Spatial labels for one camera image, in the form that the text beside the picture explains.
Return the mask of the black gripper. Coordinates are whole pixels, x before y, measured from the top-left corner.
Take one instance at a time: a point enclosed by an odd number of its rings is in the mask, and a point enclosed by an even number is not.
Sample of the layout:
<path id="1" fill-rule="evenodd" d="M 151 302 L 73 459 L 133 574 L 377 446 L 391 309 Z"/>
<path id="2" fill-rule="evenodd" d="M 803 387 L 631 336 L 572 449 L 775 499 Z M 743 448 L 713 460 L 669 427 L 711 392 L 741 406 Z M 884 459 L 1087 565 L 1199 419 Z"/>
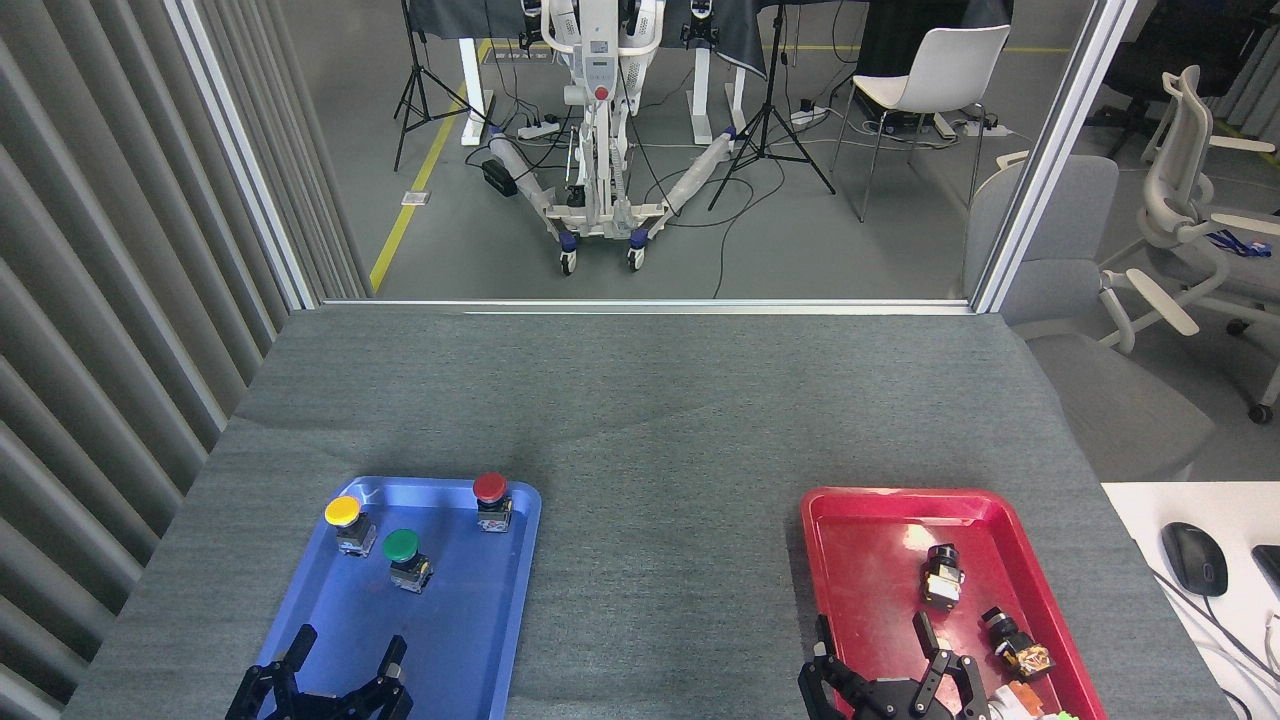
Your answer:
<path id="1" fill-rule="evenodd" d="M 307 694 L 297 671 L 308 657 L 317 632 L 302 625 L 289 648 L 269 665 L 251 665 L 225 712 L 225 719 L 259 719 L 268 698 L 274 711 L 268 719 L 407 719 L 412 697 L 402 682 L 401 662 L 407 651 L 403 635 L 393 635 L 374 679 L 343 697 Z"/>
<path id="2" fill-rule="evenodd" d="M 846 719 L 832 705 L 827 688 L 850 706 L 855 719 L 992 719 L 978 662 L 970 655 L 943 648 L 927 611 L 916 611 L 911 624 L 928 661 L 924 676 L 868 682 L 838 659 L 829 619 L 819 614 L 813 657 L 797 675 L 809 719 Z M 946 676 L 952 679 L 963 703 L 957 712 L 936 698 Z"/>

